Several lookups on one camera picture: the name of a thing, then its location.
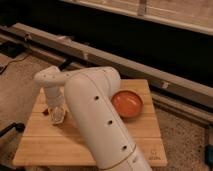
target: small object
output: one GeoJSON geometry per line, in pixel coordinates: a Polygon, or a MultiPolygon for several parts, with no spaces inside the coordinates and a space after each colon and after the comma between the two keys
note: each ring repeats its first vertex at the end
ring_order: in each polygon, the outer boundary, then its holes
{"type": "Polygon", "coordinates": [[[66,111],[62,106],[57,106],[50,110],[50,114],[52,117],[52,124],[57,125],[63,123],[66,111]]]}
{"type": "Polygon", "coordinates": [[[132,118],[138,116],[143,107],[143,101],[134,92],[124,90],[116,93],[111,102],[118,114],[123,118],[132,118]]]}
{"type": "Polygon", "coordinates": [[[48,109],[45,109],[45,110],[43,111],[43,114],[44,114],[45,116],[49,115],[49,110],[48,110],[48,109]]]}
{"type": "Polygon", "coordinates": [[[0,53],[15,58],[26,51],[26,48],[20,43],[6,41],[0,45],[0,53]]]}

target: wooden block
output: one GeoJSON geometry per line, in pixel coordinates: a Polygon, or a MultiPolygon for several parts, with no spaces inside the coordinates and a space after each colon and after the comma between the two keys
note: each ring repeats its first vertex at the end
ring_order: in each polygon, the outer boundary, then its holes
{"type": "MultiPolygon", "coordinates": [[[[126,127],[134,138],[161,137],[157,119],[155,117],[139,117],[135,119],[124,120],[126,127]]],[[[70,136],[76,137],[80,134],[76,128],[73,119],[69,116],[61,125],[52,125],[50,116],[44,116],[40,113],[31,115],[24,136],[70,136]]]]}
{"type": "MultiPolygon", "coordinates": [[[[135,139],[151,166],[167,164],[160,138],[135,139]]],[[[23,137],[13,164],[16,166],[94,166],[82,139],[70,137],[23,137]]]]}
{"type": "MultiPolygon", "coordinates": [[[[122,80],[121,90],[134,91],[144,101],[141,115],[123,120],[124,124],[151,166],[165,166],[167,160],[147,81],[122,80]]],[[[63,124],[54,126],[51,116],[42,113],[45,109],[47,104],[44,91],[41,90],[15,155],[14,165],[95,165],[72,114],[66,116],[63,124]]]]}

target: orange bowl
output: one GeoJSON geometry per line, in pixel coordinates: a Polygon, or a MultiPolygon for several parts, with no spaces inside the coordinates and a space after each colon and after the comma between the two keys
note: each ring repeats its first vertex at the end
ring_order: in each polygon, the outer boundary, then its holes
{"type": "Polygon", "coordinates": [[[123,90],[119,91],[111,99],[115,110],[123,118],[132,118],[138,116],[143,107],[143,101],[136,93],[123,90]]]}

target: speckled floor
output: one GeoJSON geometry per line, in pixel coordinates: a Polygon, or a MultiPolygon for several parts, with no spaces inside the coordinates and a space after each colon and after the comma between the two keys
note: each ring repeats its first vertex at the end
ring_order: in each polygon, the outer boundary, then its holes
{"type": "MultiPolygon", "coordinates": [[[[7,63],[9,58],[0,55],[0,64],[7,63]]],[[[38,87],[33,82],[36,72],[50,64],[33,56],[11,64],[3,75],[0,75],[0,129],[11,122],[28,120],[35,102],[38,87]]],[[[188,120],[179,118],[156,107],[160,129],[165,145],[168,166],[154,168],[156,171],[207,171],[204,164],[205,129],[188,120]]],[[[12,166],[21,135],[15,131],[0,140],[0,162],[12,166]]],[[[96,170],[92,168],[52,168],[51,170],[96,170]]]]}

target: metal rail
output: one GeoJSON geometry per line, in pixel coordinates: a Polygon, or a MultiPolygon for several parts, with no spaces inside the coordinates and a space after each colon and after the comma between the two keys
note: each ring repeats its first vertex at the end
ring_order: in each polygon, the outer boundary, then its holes
{"type": "Polygon", "coordinates": [[[32,41],[75,56],[97,65],[110,65],[120,73],[132,78],[144,78],[154,87],[184,97],[196,103],[213,108],[213,88],[193,82],[158,69],[92,48],[75,41],[61,41],[59,36],[24,24],[17,23],[11,28],[0,30],[31,39],[32,41]]]}

